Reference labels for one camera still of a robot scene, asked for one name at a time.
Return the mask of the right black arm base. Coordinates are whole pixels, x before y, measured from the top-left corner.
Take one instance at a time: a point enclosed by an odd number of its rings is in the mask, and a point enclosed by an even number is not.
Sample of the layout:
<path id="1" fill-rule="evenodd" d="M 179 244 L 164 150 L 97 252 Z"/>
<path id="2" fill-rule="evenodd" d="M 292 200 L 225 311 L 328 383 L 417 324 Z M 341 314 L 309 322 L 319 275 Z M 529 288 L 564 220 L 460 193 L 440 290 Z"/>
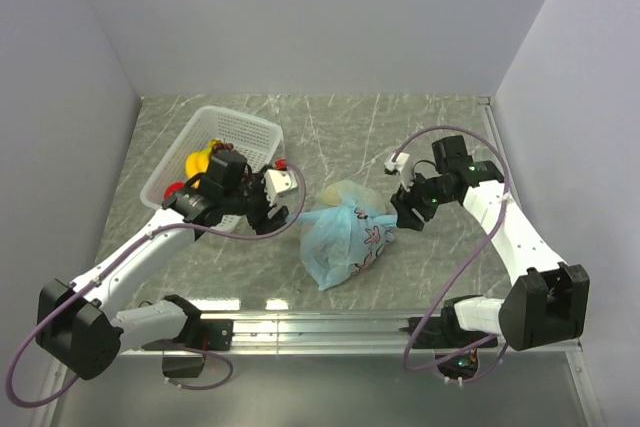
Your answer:
<path id="1" fill-rule="evenodd" d="M 480 331 L 462 330 L 456 324 L 456 320 L 435 316 L 430 318 L 420 331 L 412 348 L 455 351 L 486 336 L 486 333 Z M 443 377 L 467 380 L 478 374 L 479 367 L 478 347 L 474 347 L 438 365 L 437 370 Z"/>

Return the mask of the dark purple fake grapes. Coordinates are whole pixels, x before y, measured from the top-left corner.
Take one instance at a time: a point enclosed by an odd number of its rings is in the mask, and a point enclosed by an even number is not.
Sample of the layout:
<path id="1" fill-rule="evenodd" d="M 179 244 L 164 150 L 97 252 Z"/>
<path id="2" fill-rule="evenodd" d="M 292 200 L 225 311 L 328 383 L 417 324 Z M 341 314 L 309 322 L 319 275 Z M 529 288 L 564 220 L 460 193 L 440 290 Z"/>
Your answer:
<path id="1" fill-rule="evenodd" d="M 236 149 L 232 143 L 218 143 L 212 147 L 212 152 L 217 153 L 220 151 L 231 151 L 235 152 Z"/>

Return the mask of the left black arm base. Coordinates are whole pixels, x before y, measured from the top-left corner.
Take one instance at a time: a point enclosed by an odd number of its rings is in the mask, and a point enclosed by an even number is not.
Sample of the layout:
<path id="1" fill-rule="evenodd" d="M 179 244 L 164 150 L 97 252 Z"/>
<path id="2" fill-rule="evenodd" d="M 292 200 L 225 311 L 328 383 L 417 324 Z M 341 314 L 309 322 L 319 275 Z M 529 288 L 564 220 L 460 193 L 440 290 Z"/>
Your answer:
<path id="1" fill-rule="evenodd" d="M 220 382 L 227 381 L 233 375 L 233 366 L 223 353 L 231 348 L 233 330 L 231 319 L 199 320 L 188 326 L 185 334 L 144 344 L 142 351 L 160 353 L 162 373 L 171 380 L 199 379 L 207 363 L 212 362 L 215 373 L 222 368 Z"/>

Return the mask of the light blue plastic bag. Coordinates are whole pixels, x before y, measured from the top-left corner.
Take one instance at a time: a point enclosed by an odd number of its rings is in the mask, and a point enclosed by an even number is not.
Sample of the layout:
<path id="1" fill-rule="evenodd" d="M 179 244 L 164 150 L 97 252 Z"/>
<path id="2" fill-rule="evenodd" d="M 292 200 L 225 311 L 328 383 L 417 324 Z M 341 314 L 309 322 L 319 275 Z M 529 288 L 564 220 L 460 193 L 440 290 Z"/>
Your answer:
<path id="1" fill-rule="evenodd" d="M 326 291 L 372 266 L 395 240 L 397 217 L 388 213 L 381 194 L 342 180 L 326 187 L 297 221 L 303 225 L 301 261 Z"/>

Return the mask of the red fake apple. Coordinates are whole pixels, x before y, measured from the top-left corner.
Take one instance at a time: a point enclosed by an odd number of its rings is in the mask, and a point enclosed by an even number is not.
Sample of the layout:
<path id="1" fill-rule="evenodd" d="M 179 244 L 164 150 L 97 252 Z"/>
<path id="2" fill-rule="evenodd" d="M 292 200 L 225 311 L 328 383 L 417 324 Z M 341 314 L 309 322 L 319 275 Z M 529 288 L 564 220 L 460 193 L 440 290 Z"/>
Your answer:
<path id="1" fill-rule="evenodd" d="M 184 188 L 184 186 L 185 184 L 183 182 L 175 182 L 170 184 L 164 191 L 163 199 L 167 200 L 171 198 L 173 195 L 180 192 Z"/>

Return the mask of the white plastic basket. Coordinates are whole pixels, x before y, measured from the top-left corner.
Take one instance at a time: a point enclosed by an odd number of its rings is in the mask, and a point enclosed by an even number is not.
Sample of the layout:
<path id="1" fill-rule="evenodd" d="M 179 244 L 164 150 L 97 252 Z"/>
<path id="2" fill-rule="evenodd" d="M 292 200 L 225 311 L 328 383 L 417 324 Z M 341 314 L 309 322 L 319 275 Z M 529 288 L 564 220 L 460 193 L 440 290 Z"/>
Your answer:
<path id="1" fill-rule="evenodd" d="M 198 109 L 168 147 L 142 187 L 143 205 L 157 210 L 171 190 L 205 170 L 211 153 L 233 150 L 258 172 L 272 162 L 283 142 L 282 128 L 255 115 L 225 107 Z"/>

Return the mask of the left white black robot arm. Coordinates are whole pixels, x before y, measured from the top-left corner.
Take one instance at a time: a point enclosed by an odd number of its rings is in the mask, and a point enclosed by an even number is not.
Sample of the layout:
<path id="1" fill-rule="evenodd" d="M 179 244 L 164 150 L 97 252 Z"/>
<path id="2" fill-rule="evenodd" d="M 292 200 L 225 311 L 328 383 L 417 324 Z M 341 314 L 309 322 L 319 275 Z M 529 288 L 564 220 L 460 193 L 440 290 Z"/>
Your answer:
<path id="1" fill-rule="evenodd" d="M 288 227 L 289 211 L 279 196 L 297 189 L 298 176 L 270 165 L 254 171 L 241 154 L 221 150 L 204 172 L 190 177 L 162 203 L 136 237 L 74 281 L 54 280 L 39 296 L 43 329 L 37 344 L 83 380 L 91 380 L 118 354 L 169 341 L 177 348 L 207 344 L 201 312 L 173 294 L 147 307 L 129 310 L 133 293 L 177 252 L 205 233 L 226 236 L 226 216 L 243 217 L 256 238 Z"/>

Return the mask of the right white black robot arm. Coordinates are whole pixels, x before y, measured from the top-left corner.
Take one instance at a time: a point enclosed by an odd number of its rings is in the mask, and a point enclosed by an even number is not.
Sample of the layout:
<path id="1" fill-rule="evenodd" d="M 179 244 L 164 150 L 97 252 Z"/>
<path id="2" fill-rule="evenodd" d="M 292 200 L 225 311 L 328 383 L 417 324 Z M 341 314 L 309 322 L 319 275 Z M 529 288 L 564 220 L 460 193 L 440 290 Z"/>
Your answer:
<path id="1" fill-rule="evenodd" d="M 408 153 L 392 154 L 389 175 L 400 187 L 391 203 L 400 228 L 420 231 L 439 206 L 457 203 L 475 219 L 502 260 L 511 288 L 503 299 L 480 295 L 439 301 L 440 315 L 415 327 L 427 348 L 464 347 L 501 337 L 516 351 L 579 338 L 584 331 L 590 278 L 566 263 L 538 234 L 511 195 L 506 168 L 476 161 L 465 130 L 432 144 L 436 176 L 415 172 Z"/>

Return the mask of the yellow banana bunch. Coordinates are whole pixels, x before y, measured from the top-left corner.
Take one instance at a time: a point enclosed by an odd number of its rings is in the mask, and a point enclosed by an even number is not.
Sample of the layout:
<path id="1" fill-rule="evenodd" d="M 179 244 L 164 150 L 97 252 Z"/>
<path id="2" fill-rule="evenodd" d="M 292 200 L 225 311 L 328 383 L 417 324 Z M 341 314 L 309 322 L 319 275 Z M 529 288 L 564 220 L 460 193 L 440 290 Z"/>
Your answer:
<path id="1" fill-rule="evenodd" d="M 223 145 L 221 140 L 212 139 L 202 150 L 190 153 L 184 164 L 186 178 L 191 179 L 196 174 L 205 172 L 208 168 L 209 158 L 212 152 L 220 145 Z"/>

